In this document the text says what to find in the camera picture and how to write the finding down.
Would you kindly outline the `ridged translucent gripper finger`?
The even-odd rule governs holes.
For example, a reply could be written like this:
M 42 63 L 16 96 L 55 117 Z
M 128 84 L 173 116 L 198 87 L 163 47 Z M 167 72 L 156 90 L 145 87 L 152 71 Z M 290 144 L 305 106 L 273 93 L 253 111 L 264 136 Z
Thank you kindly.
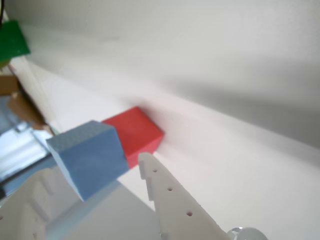
M 81 199 L 57 168 L 37 171 L 0 207 L 2 240 L 45 240 L 46 227 Z

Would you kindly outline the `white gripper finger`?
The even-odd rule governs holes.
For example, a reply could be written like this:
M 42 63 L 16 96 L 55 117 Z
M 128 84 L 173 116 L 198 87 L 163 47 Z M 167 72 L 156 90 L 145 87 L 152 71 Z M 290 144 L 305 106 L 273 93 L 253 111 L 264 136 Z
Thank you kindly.
M 151 153 L 138 155 L 140 175 L 154 202 L 162 240 L 227 240 L 229 237 L 171 172 Z

